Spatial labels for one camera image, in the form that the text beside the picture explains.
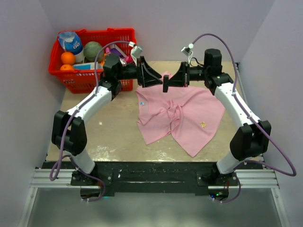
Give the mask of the small black stand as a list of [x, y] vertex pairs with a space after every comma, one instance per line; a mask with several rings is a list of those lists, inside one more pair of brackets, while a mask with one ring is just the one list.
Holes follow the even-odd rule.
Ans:
[[163, 76], [163, 93], [167, 93], [169, 89], [169, 75]]

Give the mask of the gold rhinestone brooch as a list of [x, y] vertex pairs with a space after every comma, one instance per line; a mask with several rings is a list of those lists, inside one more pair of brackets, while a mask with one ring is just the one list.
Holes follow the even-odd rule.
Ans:
[[206, 127], [206, 123], [205, 122], [200, 122], [200, 125], [201, 125], [202, 128]]

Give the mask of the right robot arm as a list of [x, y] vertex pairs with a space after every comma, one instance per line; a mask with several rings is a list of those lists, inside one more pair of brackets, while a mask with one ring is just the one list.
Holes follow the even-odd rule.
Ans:
[[217, 161], [211, 173], [211, 181], [217, 186], [228, 180], [228, 175], [243, 161], [265, 153], [269, 140], [265, 133], [271, 132], [269, 121], [262, 121], [245, 104], [234, 88], [234, 81], [222, 71], [222, 55], [218, 49], [207, 49], [203, 66], [191, 67], [182, 62], [177, 73], [171, 78], [163, 77], [163, 91], [169, 87], [185, 87], [190, 81], [203, 81], [225, 107], [238, 127], [230, 142], [230, 152]]

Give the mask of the pink garment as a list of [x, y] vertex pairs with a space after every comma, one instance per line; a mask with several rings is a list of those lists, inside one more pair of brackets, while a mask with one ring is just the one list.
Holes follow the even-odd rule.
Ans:
[[202, 87], [170, 87], [163, 93], [162, 85], [136, 90], [139, 106], [137, 125], [147, 145], [172, 135], [191, 156], [215, 136], [224, 106]]

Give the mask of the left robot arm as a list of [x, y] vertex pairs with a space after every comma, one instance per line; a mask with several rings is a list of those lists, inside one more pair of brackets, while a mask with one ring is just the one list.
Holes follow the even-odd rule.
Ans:
[[118, 55], [112, 53], [105, 57], [96, 88], [75, 107], [66, 112], [58, 111], [54, 116], [51, 141], [61, 153], [70, 155], [77, 168], [83, 171], [81, 179], [86, 185], [94, 185], [98, 174], [93, 171], [95, 162], [86, 151], [85, 124], [118, 95], [123, 79], [136, 79], [142, 87], [162, 84], [161, 75], [148, 66], [144, 57], [123, 65]]

